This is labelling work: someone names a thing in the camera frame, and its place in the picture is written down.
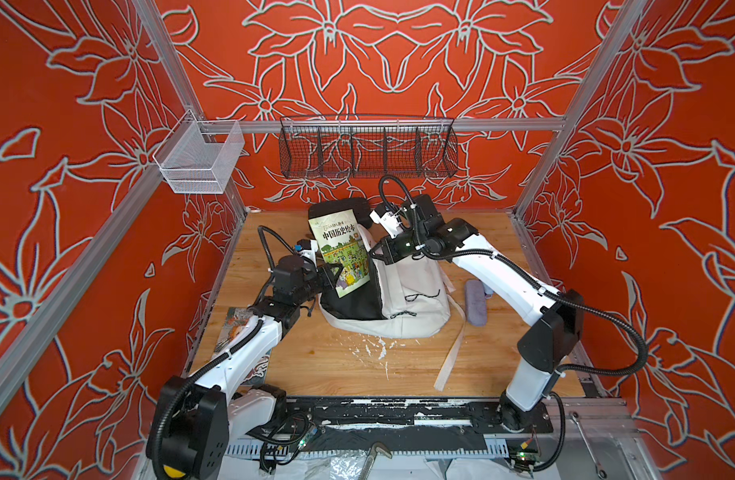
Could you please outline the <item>green history comic book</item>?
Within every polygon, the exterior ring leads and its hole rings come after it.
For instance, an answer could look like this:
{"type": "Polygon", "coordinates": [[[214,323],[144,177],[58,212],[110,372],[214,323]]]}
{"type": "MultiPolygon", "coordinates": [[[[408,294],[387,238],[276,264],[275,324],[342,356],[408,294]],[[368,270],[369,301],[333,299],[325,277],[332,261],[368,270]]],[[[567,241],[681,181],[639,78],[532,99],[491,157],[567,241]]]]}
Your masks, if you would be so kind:
{"type": "Polygon", "coordinates": [[[323,260],[340,264],[341,274],[335,282],[335,292],[343,298],[367,284],[369,256],[356,217],[351,209],[308,220],[323,260]]]}

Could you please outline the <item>white student backpack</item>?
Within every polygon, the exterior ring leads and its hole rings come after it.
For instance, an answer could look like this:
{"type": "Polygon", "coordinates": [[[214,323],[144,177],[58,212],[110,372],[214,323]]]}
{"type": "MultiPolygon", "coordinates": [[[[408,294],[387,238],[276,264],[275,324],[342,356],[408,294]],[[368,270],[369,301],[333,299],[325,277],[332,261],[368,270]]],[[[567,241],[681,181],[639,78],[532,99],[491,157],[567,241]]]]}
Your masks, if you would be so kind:
{"type": "Polygon", "coordinates": [[[340,298],[334,291],[319,296],[319,308],[333,327],[393,339],[431,337],[449,322],[451,308],[462,318],[463,308],[451,296],[455,290],[433,260],[405,258],[387,265],[369,261],[371,280],[340,298]]]}

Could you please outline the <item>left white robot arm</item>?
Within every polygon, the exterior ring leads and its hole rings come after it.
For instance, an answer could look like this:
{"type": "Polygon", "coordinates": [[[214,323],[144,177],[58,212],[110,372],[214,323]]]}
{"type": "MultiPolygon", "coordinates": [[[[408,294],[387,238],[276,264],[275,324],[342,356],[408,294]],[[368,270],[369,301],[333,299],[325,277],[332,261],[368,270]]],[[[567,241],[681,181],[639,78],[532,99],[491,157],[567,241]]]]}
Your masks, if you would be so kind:
{"type": "Polygon", "coordinates": [[[269,276],[251,316],[221,352],[187,376],[173,376],[161,388],[145,454],[158,479],[212,479],[217,476],[232,430],[247,433],[273,420],[279,397],[257,388],[229,406],[260,358],[277,346],[299,320],[302,308],[333,288],[338,263],[318,261],[319,244],[286,244],[279,260],[267,256],[269,276]]]}

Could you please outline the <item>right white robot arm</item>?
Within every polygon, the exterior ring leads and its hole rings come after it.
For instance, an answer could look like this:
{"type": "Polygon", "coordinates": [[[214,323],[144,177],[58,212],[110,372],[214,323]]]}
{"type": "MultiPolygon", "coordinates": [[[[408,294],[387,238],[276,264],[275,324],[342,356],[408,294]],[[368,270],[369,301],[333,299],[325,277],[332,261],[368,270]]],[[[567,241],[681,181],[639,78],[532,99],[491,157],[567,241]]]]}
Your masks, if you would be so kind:
{"type": "Polygon", "coordinates": [[[527,324],[529,329],[517,343],[521,361],[499,399],[499,417],[506,430],[521,432],[531,425],[535,407],[567,371],[625,377],[647,365],[647,342],[633,326],[583,304],[573,290],[563,293],[537,279],[469,222],[444,220],[427,194],[407,194],[401,205],[383,198],[371,212],[371,220],[387,232],[369,251],[371,258],[387,265],[407,258],[451,262],[505,300],[527,324]],[[599,369],[565,360],[581,341],[587,314],[615,324],[631,338],[637,352],[633,364],[599,369]]]}

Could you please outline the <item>black plastic case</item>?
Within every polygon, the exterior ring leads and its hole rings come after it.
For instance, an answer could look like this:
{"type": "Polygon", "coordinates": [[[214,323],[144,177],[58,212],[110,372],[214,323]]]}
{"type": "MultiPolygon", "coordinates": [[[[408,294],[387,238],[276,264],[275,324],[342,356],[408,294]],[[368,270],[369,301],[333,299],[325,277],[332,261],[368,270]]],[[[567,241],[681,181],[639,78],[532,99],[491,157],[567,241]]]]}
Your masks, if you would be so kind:
{"type": "Polygon", "coordinates": [[[365,229],[373,226],[371,215],[371,206],[363,197],[349,197],[339,200],[328,200],[313,204],[308,208],[308,219],[319,218],[330,214],[351,210],[358,225],[365,229]]]}

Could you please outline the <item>purple glasses case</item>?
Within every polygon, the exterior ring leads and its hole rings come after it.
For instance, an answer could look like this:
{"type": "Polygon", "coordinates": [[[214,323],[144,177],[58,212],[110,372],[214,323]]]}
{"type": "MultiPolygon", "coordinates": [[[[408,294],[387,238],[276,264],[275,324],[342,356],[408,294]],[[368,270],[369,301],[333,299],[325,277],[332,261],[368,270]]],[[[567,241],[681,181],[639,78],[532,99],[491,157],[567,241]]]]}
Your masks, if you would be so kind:
{"type": "Polygon", "coordinates": [[[465,315],[467,322],[475,327],[487,325],[487,301],[493,297],[493,290],[481,280],[465,282],[465,315]]]}

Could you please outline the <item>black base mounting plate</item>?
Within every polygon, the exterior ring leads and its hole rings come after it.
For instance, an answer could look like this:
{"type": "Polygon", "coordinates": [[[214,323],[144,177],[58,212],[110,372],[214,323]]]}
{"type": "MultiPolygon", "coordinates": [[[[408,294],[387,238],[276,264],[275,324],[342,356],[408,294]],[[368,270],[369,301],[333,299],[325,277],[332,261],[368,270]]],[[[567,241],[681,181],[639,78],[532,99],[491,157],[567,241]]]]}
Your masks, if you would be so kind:
{"type": "Polygon", "coordinates": [[[320,425],[461,426],[477,433],[509,433],[501,425],[497,398],[289,396],[286,407],[289,413],[311,415],[320,425]]]}

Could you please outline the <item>small green circuit board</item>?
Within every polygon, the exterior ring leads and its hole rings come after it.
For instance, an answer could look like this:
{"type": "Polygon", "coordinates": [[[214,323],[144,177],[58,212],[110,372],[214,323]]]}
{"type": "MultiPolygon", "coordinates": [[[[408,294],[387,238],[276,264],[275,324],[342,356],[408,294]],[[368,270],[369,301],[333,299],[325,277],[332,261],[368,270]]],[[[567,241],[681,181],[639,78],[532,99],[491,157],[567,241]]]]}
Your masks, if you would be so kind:
{"type": "Polygon", "coordinates": [[[533,474],[539,464],[539,452],[535,449],[521,447],[509,448],[509,468],[519,473],[533,474]]]}

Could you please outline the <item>yellow tape roll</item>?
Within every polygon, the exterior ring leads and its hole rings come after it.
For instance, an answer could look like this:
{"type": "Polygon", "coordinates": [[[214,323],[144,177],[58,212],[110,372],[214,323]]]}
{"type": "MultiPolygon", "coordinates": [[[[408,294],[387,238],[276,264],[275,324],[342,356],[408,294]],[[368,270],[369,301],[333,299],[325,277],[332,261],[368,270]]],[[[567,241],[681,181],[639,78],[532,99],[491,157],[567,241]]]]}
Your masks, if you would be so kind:
{"type": "Polygon", "coordinates": [[[184,479],[186,474],[169,466],[163,466],[163,471],[170,479],[184,479]]]}

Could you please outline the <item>steel wrench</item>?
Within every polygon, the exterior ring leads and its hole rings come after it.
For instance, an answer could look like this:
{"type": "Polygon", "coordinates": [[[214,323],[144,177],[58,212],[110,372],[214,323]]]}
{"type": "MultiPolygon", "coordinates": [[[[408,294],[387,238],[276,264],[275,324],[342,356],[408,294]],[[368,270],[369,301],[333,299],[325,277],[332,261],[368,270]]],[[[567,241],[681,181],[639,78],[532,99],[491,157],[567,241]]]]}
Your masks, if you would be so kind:
{"type": "Polygon", "coordinates": [[[587,432],[585,431],[585,428],[581,425],[581,416],[579,416],[579,412],[577,411],[571,411],[571,421],[577,426],[577,430],[579,430],[579,437],[581,438],[581,441],[583,444],[585,444],[585,448],[587,448],[587,452],[589,452],[589,457],[591,458],[591,462],[593,462],[593,465],[595,466],[595,473],[597,474],[597,478],[599,479],[607,479],[609,476],[607,476],[607,472],[605,471],[605,468],[603,468],[603,464],[599,461],[599,458],[597,457],[597,454],[593,451],[593,448],[591,447],[591,442],[589,441],[589,436],[587,435],[587,432]]]}

